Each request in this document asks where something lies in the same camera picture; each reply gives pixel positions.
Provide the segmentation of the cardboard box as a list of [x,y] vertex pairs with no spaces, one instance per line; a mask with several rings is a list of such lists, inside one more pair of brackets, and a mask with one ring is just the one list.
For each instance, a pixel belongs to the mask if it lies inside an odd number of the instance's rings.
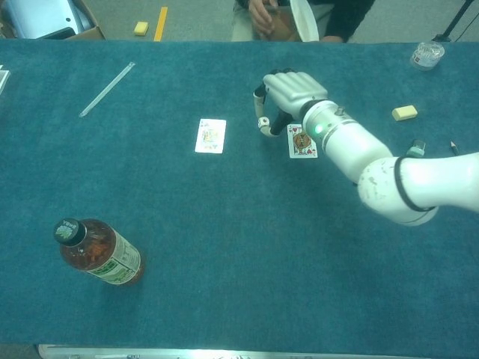
[[84,0],[0,0],[0,38],[103,40]]

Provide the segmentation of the yellow floor tape strip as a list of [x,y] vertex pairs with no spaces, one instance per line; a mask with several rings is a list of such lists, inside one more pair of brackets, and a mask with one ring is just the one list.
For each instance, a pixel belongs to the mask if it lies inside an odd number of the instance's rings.
[[168,15],[168,7],[162,6],[160,8],[158,21],[157,21],[156,29],[155,29],[154,36],[153,36],[153,40],[155,42],[159,42],[159,41],[162,40],[167,15]]

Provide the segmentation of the faded king playing card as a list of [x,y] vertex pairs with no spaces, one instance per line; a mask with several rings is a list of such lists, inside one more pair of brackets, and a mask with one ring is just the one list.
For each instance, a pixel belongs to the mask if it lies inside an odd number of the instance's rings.
[[226,120],[200,119],[197,139],[195,142],[195,152],[222,154],[226,126]]

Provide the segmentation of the small grey white clip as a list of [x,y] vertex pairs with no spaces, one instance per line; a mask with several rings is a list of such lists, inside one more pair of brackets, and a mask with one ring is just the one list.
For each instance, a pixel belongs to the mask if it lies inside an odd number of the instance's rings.
[[422,158],[425,155],[426,143],[422,140],[414,139],[411,146],[406,151],[406,156],[412,158]]

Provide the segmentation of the white metal frame rail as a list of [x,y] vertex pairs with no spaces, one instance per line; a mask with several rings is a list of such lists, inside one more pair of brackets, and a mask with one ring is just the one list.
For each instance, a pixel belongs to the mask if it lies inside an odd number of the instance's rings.
[[42,359],[406,359],[389,355],[249,352],[224,349],[140,349],[40,344]]

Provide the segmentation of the clear plastic rod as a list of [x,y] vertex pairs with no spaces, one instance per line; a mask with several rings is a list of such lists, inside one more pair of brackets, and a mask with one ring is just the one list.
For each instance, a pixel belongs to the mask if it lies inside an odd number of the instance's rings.
[[79,118],[83,118],[101,102],[101,100],[131,71],[136,65],[135,62],[129,62],[79,113]]

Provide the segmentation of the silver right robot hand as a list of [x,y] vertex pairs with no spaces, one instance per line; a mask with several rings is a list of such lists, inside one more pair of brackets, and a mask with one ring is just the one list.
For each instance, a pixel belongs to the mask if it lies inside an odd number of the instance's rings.
[[278,106],[279,113],[273,123],[269,121],[269,126],[258,128],[266,137],[274,138],[294,120],[302,122],[310,108],[328,99],[328,91],[307,73],[274,70],[253,91],[257,120],[266,117],[263,107],[268,96]]

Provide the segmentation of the amber tea bottle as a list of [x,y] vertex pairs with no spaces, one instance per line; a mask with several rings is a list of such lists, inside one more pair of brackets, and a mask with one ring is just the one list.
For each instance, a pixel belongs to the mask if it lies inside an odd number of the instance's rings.
[[109,224],[93,218],[63,218],[53,229],[63,260],[78,271],[115,286],[140,280],[145,260]]

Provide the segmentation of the black tripod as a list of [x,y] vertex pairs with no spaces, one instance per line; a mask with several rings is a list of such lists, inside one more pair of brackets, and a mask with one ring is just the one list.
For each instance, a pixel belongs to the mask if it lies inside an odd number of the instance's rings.
[[455,13],[454,17],[445,28],[444,31],[436,34],[431,40],[437,43],[456,43],[462,40],[464,35],[472,28],[472,26],[479,20],[479,10],[477,13],[467,22],[463,29],[459,32],[458,35],[451,37],[451,34],[455,28],[460,24],[463,17],[469,11],[470,7],[479,0],[463,0],[463,4],[460,6],[459,10]]

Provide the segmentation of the clear plastic container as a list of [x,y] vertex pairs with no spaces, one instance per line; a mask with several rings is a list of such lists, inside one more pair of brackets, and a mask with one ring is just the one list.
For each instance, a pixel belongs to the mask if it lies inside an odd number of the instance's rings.
[[410,58],[410,64],[421,71],[432,70],[445,54],[445,48],[441,43],[419,43]]

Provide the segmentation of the white plate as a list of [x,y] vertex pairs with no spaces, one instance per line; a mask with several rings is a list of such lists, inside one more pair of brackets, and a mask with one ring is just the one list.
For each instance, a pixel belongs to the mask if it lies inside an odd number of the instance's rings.
[[308,0],[290,0],[291,13],[302,42],[317,42],[319,31],[314,12]]

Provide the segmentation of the jack of hearts playing card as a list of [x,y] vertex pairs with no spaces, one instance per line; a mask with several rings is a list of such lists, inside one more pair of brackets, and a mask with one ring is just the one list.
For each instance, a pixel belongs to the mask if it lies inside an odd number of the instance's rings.
[[317,158],[317,145],[300,124],[287,125],[289,157],[291,159]]

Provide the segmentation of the yellow rectangular eraser block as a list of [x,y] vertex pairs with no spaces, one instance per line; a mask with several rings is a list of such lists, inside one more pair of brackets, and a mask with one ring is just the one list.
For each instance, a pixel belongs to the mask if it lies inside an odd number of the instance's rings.
[[418,115],[418,111],[413,105],[406,105],[398,108],[394,108],[391,112],[392,117],[396,121],[408,120],[415,118]]

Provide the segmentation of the seated person in dark clothes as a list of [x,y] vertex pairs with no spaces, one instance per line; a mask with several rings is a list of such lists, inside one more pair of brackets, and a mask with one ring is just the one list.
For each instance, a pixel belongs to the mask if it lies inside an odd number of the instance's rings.
[[[346,43],[375,0],[306,0],[323,42]],[[234,0],[232,41],[283,40],[293,34],[290,0]]]

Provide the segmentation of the teal felt table cover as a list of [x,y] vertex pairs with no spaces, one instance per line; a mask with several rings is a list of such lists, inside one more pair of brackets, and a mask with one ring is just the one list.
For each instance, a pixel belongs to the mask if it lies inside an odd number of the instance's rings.
[[[413,49],[0,40],[0,343],[479,357],[479,214],[395,224],[325,156],[291,159],[257,128],[253,90],[291,68],[395,155],[478,151],[479,43],[430,72]],[[202,118],[227,121],[222,154],[195,152]],[[63,218],[113,227],[140,280],[69,266]]]

